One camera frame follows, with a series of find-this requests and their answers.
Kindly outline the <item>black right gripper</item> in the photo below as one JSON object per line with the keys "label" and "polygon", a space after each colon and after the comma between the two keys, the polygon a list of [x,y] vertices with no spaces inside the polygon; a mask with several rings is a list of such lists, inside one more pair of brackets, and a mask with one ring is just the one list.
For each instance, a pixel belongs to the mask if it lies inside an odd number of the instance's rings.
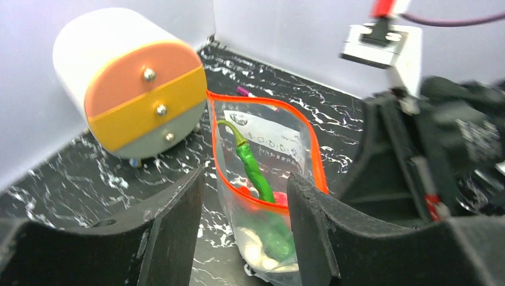
{"label": "black right gripper", "polygon": [[[435,191],[451,216],[504,215],[504,88],[427,77],[414,122]],[[407,130],[408,119],[390,92],[363,101],[358,153],[335,195],[369,216],[416,227],[438,220],[426,199]]]}

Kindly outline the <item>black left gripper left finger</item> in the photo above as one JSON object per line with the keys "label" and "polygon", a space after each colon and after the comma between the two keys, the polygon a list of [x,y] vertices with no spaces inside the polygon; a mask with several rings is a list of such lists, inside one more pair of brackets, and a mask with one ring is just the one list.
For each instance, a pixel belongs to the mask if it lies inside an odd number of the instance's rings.
{"label": "black left gripper left finger", "polygon": [[94,226],[1,220],[2,285],[188,285],[205,189],[202,168]]}

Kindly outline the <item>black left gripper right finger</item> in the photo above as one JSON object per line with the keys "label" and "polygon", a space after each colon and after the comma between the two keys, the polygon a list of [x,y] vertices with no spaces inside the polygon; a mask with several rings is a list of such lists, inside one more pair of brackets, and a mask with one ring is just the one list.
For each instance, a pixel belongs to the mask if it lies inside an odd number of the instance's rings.
{"label": "black left gripper right finger", "polygon": [[412,229],[364,214],[296,173],[287,193],[303,285],[504,284],[503,217]]}

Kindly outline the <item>peach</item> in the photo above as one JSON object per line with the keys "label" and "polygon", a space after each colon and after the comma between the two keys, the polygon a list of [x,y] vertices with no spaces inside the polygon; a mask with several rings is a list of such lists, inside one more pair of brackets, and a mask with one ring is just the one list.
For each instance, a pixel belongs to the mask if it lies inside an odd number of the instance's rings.
{"label": "peach", "polygon": [[275,203],[280,206],[287,206],[288,205],[288,197],[287,194],[284,192],[274,192],[273,193]]}

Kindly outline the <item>white garlic piece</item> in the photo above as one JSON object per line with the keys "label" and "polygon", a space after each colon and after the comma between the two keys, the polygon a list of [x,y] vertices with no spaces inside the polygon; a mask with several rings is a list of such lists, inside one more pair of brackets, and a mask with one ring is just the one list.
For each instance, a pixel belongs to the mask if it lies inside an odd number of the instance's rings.
{"label": "white garlic piece", "polygon": [[234,237],[242,257],[255,271],[270,273],[299,271],[296,255],[281,261],[269,257],[259,236],[251,229],[237,227]]}

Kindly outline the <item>long green chili pepper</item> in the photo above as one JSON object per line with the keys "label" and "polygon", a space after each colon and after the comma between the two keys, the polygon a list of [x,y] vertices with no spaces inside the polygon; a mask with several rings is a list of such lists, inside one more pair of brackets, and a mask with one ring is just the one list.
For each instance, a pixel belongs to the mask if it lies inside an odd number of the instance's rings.
{"label": "long green chili pepper", "polygon": [[217,124],[225,125],[232,131],[236,142],[236,154],[244,165],[247,178],[256,188],[259,199],[269,203],[275,203],[273,191],[259,168],[257,160],[251,151],[249,141],[231,122],[227,120],[218,120]]}

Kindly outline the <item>clear zip top bag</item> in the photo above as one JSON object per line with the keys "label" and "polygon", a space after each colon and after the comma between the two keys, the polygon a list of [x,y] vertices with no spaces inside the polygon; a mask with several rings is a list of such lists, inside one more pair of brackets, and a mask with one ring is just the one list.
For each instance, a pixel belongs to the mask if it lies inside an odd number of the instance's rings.
{"label": "clear zip top bag", "polygon": [[[273,192],[287,192],[288,178],[296,173],[326,192],[317,136],[306,117],[295,107],[279,100],[260,97],[220,95],[208,92],[211,143],[216,166],[217,192],[233,236],[237,227],[253,230],[253,217],[273,213],[282,216],[291,230],[288,206],[259,199],[258,192],[247,178],[244,165],[236,154],[232,131],[218,120],[231,122],[249,141],[263,176]],[[273,105],[278,111],[267,107]],[[237,191],[248,187],[254,197]],[[270,273],[255,271],[246,261],[246,270],[273,285],[300,285],[298,272]]]}

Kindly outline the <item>short green pepper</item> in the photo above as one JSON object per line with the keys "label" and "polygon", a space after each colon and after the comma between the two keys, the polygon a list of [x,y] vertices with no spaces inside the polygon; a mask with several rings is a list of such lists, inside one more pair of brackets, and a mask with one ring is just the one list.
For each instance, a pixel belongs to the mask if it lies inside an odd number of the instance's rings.
{"label": "short green pepper", "polygon": [[282,216],[260,214],[252,218],[251,226],[260,237],[265,253],[272,259],[283,261],[295,254],[292,232]]}

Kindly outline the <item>red chili pepper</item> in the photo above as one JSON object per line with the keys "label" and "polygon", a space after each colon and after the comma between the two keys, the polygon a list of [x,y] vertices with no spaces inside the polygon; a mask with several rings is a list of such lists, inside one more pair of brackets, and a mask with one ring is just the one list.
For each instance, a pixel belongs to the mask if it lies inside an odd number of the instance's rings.
{"label": "red chili pepper", "polygon": [[254,194],[251,192],[251,190],[246,187],[246,186],[240,186],[237,188],[237,191],[241,194],[244,194],[248,197],[254,197]]}

